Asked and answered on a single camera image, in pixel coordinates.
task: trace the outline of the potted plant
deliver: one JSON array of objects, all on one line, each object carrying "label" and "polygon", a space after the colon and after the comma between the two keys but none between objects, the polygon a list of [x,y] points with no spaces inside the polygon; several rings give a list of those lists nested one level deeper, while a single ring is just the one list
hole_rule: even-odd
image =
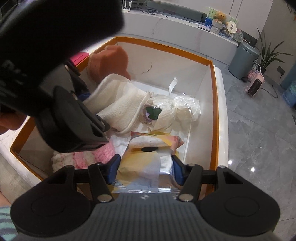
[{"label": "potted plant", "polygon": [[260,36],[260,41],[262,44],[262,48],[260,51],[260,59],[261,59],[261,73],[264,74],[266,71],[266,68],[270,65],[271,62],[273,61],[278,61],[281,63],[284,63],[284,61],[282,61],[281,59],[277,58],[278,55],[280,54],[285,54],[285,55],[290,55],[293,56],[290,53],[281,53],[281,52],[275,52],[276,48],[278,48],[280,45],[282,45],[284,43],[284,41],[280,42],[277,46],[275,46],[275,48],[270,51],[270,47],[271,47],[271,42],[269,43],[268,49],[266,49],[266,39],[265,39],[265,34],[263,32],[263,36],[264,36],[264,42],[262,40],[262,36],[261,33],[259,32],[259,29],[257,28],[259,36]]}]

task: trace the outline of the human hand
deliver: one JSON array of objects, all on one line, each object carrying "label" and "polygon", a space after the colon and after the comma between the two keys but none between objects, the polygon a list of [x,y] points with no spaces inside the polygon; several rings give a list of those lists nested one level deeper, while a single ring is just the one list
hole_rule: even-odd
[{"label": "human hand", "polygon": [[87,65],[88,76],[98,84],[110,74],[119,74],[131,79],[127,72],[128,54],[121,46],[109,45],[105,50],[91,54]]},{"label": "human hand", "polygon": [[0,113],[0,134],[8,130],[17,130],[23,124],[26,115],[21,112]]}]

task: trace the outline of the pink crochet item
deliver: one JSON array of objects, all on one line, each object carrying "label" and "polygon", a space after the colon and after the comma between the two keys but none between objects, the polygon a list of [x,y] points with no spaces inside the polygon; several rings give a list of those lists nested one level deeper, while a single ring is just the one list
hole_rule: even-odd
[{"label": "pink crochet item", "polygon": [[52,157],[52,168],[54,172],[66,165],[72,165],[75,169],[86,169],[89,165],[97,162],[107,163],[114,155],[115,149],[111,142],[95,151],[72,153],[59,153],[55,151]]}]

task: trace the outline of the black cable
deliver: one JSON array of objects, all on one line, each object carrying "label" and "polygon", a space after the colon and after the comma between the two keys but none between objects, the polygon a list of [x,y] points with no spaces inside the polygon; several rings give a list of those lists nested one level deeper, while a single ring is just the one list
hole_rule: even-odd
[{"label": "black cable", "polygon": [[282,87],[282,85],[281,85],[281,77],[279,78],[279,85],[280,85],[280,87]]},{"label": "black cable", "polygon": [[148,8],[146,10],[142,10],[143,13],[149,14],[149,15],[156,15],[156,14],[160,14],[160,12],[156,9],[153,8]]},{"label": "black cable", "polygon": [[263,89],[263,90],[265,90],[268,94],[270,94],[272,97],[274,97],[275,99],[277,99],[279,96],[277,95],[277,92],[276,92],[276,90],[275,90],[275,88],[274,88],[274,86],[272,85],[271,86],[272,88],[273,88],[273,90],[274,90],[274,92],[276,93],[276,97],[275,96],[273,96],[270,92],[268,92],[266,89],[263,89],[263,88],[261,88],[260,87],[260,89]]}]

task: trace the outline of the white wall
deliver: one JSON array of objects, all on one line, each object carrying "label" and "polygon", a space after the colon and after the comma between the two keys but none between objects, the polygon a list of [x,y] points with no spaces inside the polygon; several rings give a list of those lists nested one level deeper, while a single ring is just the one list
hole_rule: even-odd
[{"label": "white wall", "polygon": [[229,14],[239,20],[239,28],[258,38],[258,28],[263,29],[272,0],[158,0],[207,13],[209,7]]},{"label": "white wall", "polygon": [[[274,61],[268,66],[266,75],[272,78],[276,83],[279,83],[281,76],[276,70],[278,66],[286,71],[285,75],[282,77],[283,80],[296,61],[296,21],[293,21],[293,12],[289,12],[284,0],[274,0],[263,28],[266,36],[266,45],[269,45],[271,42],[271,48],[273,49],[278,43],[284,40],[285,42],[276,49],[276,52],[280,51],[294,55],[279,55],[278,58],[286,63]],[[257,46],[261,49],[260,40],[257,42]]]}]

